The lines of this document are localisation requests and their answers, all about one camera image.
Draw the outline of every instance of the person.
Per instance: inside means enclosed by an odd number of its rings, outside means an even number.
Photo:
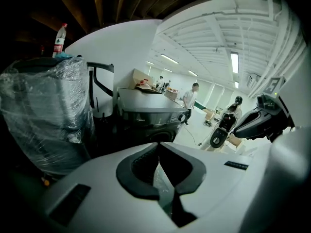
[[[198,83],[194,83],[192,85],[192,89],[189,91],[186,91],[184,96],[183,96],[183,102],[184,102],[184,106],[189,110],[185,124],[188,125],[188,119],[191,116],[191,110],[194,107],[194,102],[195,99],[197,97],[197,92],[199,90],[199,84]]]
[[[220,118],[222,119],[224,114],[233,114],[235,119],[236,119],[236,123],[237,123],[241,119],[241,117],[242,117],[242,110],[241,110],[242,102],[243,102],[243,98],[241,96],[237,96],[234,99],[234,103],[232,105],[230,105],[230,106],[227,106],[226,109],[223,110],[223,112],[221,113]],[[209,134],[209,137],[202,143],[200,149],[207,150],[207,151],[214,151],[214,150],[216,150],[215,148],[213,148],[210,145],[210,140],[211,140],[211,137],[212,137],[213,133],[215,132],[215,130],[219,127],[220,122],[221,122],[221,120],[219,120],[219,122],[215,125],[214,129]]]
[[[163,85],[163,76],[160,76],[160,78],[157,80],[155,87],[158,88],[159,86],[161,87]]]

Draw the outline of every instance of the floor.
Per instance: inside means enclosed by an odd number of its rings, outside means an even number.
[[[206,113],[198,108],[194,108],[192,110],[192,114],[190,119],[188,120],[188,124],[183,124],[179,133],[177,134],[174,143],[191,147],[194,149],[200,148],[197,146],[200,142],[202,142],[212,131],[212,127],[208,127],[204,125]]]

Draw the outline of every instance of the wrapped object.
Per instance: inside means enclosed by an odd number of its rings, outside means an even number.
[[[95,142],[86,61],[40,58],[15,62],[0,75],[1,111],[25,155],[61,177],[90,159]]]

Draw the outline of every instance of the plastic water bottle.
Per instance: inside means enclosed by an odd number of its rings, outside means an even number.
[[[66,37],[66,27],[67,24],[63,23],[62,27],[57,33],[56,40],[55,40],[55,45],[54,45],[54,51],[53,51],[53,58],[55,55],[59,54],[63,50],[64,42],[65,42],[65,37]]]

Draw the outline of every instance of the washing machine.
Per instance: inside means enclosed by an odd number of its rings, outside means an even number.
[[[173,142],[188,110],[163,94],[118,90],[119,150],[150,142]]]

